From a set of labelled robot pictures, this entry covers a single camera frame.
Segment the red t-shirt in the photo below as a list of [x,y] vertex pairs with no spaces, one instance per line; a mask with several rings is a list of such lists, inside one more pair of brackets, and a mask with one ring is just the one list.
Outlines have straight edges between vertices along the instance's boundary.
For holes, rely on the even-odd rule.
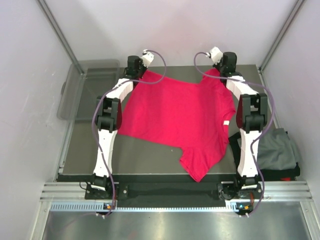
[[232,93],[212,68],[199,83],[147,71],[122,114],[120,135],[182,150],[180,164],[196,182],[226,154]]

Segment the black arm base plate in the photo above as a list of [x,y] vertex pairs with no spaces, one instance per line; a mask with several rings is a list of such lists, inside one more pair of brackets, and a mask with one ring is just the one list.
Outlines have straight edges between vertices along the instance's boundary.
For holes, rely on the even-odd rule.
[[150,197],[152,201],[172,201],[174,197],[192,200],[197,197],[209,200],[229,201],[233,199],[259,199],[262,195],[260,185],[254,188],[241,188],[236,181],[231,182],[120,182],[115,189],[108,183],[105,190],[87,186],[86,199],[110,199],[129,201]]

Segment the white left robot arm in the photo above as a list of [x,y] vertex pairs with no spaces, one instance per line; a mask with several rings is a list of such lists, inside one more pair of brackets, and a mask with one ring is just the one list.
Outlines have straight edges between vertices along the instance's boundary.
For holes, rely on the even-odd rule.
[[154,55],[150,52],[144,53],[141,57],[129,56],[123,77],[117,81],[110,92],[97,99],[97,113],[94,120],[97,127],[98,150],[91,187],[96,189],[97,194],[102,198],[109,198],[114,191],[109,180],[112,173],[114,141],[122,124],[121,103],[138,84],[134,81],[142,78],[153,60]]

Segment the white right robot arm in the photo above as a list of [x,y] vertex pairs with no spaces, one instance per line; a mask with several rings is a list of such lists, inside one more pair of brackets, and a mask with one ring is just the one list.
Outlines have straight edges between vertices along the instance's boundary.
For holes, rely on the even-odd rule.
[[237,167],[239,180],[233,185],[233,192],[237,197],[245,198],[258,187],[258,138],[268,122],[268,97],[254,90],[252,86],[255,84],[246,81],[236,71],[237,55],[234,52],[223,53],[214,48],[210,58],[225,87],[238,100],[236,125],[240,131],[241,148]]

